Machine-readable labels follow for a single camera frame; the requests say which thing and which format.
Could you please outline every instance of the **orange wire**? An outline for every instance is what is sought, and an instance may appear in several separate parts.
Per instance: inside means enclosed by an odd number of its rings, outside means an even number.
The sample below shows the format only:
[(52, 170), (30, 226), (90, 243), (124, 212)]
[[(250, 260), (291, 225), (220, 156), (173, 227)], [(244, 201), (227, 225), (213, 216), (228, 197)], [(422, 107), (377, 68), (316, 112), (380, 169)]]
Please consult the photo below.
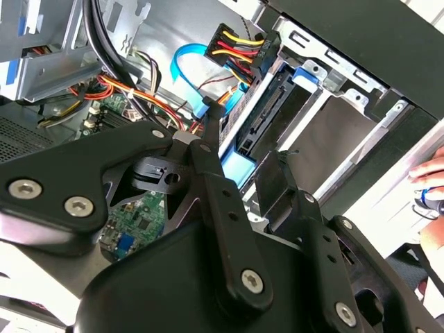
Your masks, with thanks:
[[(112, 85), (112, 86), (116, 87), (117, 89), (120, 89), (120, 90), (123, 90), (126, 92), (133, 91), (133, 89), (129, 88), (127, 85), (124, 85), (123, 83), (120, 83), (120, 82), (117, 82), (111, 78), (108, 78), (107, 76), (99, 75), (98, 78), (99, 78), (99, 80), (102, 80), (103, 82), (105, 82), (109, 85)], [(184, 125), (183, 121), (180, 120), (178, 115), (174, 112), (174, 110), (169, 105), (159, 101), (154, 96), (151, 96), (150, 94), (147, 94), (145, 92), (141, 92), (139, 90), (134, 89), (133, 94), (135, 96), (138, 96), (142, 99), (145, 99), (145, 100), (155, 104), (157, 107), (164, 110), (168, 115), (170, 115), (171, 117), (173, 117), (174, 120), (177, 121), (177, 125), (178, 125), (178, 127), (180, 127), (181, 130), (185, 130), (185, 125)]]

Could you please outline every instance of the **circuit board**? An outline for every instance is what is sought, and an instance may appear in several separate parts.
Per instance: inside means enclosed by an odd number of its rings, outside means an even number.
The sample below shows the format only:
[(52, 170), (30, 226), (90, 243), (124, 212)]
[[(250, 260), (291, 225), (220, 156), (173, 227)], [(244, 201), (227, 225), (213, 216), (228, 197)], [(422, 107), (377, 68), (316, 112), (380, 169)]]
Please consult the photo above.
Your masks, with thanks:
[(126, 106), (128, 104), (128, 101), (126, 97), (122, 94), (114, 94), (107, 99), (104, 99), (101, 101), (101, 105), (105, 108), (108, 108), (117, 114), (121, 114)]
[(164, 195), (154, 191), (110, 212), (99, 239), (102, 249), (120, 260), (155, 241), (164, 228)]

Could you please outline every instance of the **silver screw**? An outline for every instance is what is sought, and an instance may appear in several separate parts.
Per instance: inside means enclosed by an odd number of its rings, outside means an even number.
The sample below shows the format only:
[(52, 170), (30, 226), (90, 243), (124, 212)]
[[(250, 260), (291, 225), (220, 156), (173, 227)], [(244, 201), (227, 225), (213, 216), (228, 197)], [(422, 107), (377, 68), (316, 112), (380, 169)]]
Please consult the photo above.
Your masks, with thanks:
[(353, 311), (344, 303), (338, 302), (335, 305), (336, 307), (336, 313), (338, 314), (339, 318), (347, 324), (347, 326), (354, 327), (356, 326), (356, 317)]
[(162, 132), (160, 132), (159, 130), (154, 130), (154, 131), (152, 132), (152, 134), (153, 134), (155, 137), (159, 137), (160, 139), (163, 139), (163, 138), (165, 137), (165, 134), (162, 133)]
[(342, 224), (344, 224), (344, 227), (346, 227), (347, 229), (353, 229), (353, 225), (349, 222), (349, 221), (347, 221), (347, 220), (342, 220)]
[(211, 153), (211, 149), (206, 144), (201, 144), (200, 147), (207, 153)]
[(242, 283), (252, 293), (261, 293), (264, 290), (264, 283), (259, 274), (250, 269), (242, 272)]
[(90, 199), (82, 196), (73, 196), (66, 200), (65, 210), (71, 216), (86, 217), (92, 214), (94, 204)]
[(42, 193), (42, 186), (29, 179), (16, 180), (9, 185), (9, 194), (17, 199), (34, 199)]
[(310, 203), (314, 203), (314, 198), (309, 195), (308, 193), (305, 194), (305, 198), (310, 202)]

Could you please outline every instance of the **finger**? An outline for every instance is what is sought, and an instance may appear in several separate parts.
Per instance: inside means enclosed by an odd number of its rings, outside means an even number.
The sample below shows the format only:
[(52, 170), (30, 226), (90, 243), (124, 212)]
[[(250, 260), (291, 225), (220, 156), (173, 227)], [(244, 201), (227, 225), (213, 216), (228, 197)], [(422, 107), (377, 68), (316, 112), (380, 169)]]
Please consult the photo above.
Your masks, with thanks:
[(425, 194), (425, 198), (428, 200), (444, 200), (444, 187), (438, 187), (436, 189), (431, 189)]
[(444, 171), (444, 157), (438, 157), (434, 160), (422, 163), (416, 168), (410, 170), (409, 175), (410, 177), (417, 178), (437, 171)]
[(433, 155), (433, 158), (438, 158), (438, 157), (444, 157), (444, 146), (442, 146), (441, 148), (439, 148), (435, 155)]
[(440, 187), (444, 186), (444, 172), (437, 172), (419, 178), (410, 178), (409, 180), (415, 189), (429, 189), (431, 187)]

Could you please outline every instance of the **yellow wire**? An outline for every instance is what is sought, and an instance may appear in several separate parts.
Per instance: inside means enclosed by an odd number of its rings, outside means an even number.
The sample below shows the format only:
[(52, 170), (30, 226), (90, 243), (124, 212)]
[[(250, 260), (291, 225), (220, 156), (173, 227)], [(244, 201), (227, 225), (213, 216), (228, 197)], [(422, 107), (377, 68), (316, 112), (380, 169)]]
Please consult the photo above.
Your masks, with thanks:
[(231, 40), (234, 40), (235, 42), (247, 44), (247, 45), (262, 45), (265, 41), (264, 40), (258, 40), (258, 41), (252, 41), (252, 40), (243, 40), (242, 38), (238, 38), (236, 36), (233, 36), (228, 31), (224, 31), (223, 34), (230, 38)]
[(231, 71), (231, 74), (233, 74), (237, 80), (241, 81), (244, 85), (247, 85), (248, 87), (250, 87), (250, 83), (246, 82), (243, 78), (241, 78), (239, 75), (237, 75), (236, 72), (233, 71), (231, 68), (230, 68), (230, 71)]
[(211, 52), (211, 54), (214, 54), (214, 55), (221, 54), (221, 53), (229, 54), (230, 56), (242, 59), (243, 61), (246, 61), (249, 64), (251, 64), (253, 62), (250, 58), (247, 58), (244, 55), (238, 54), (238, 53), (230, 51), (230, 50), (216, 50), (216, 51)]
[[(72, 110), (74, 110), (75, 108), (77, 108), (80, 105), (80, 101), (75, 102), (73, 105), (71, 105), (69, 108), (67, 108), (65, 111), (63, 111), (62, 113), (60, 113), (59, 117), (64, 117), (67, 114), (69, 114), (70, 112), (72, 112)], [(41, 123), (39, 123), (38, 127), (46, 127), (46, 125), (51, 125), (52, 121), (51, 120), (45, 120), (42, 121)]]
[(80, 101), (75, 102), (73, 105), (71, 105), (69, 108), (67, 108), (65, 111), (63, 111), (60, 116), (66, 116), (67, 114), (69, 114), (72, 110), (74, 110), (75, 108), (77, 108), (80, 105)]

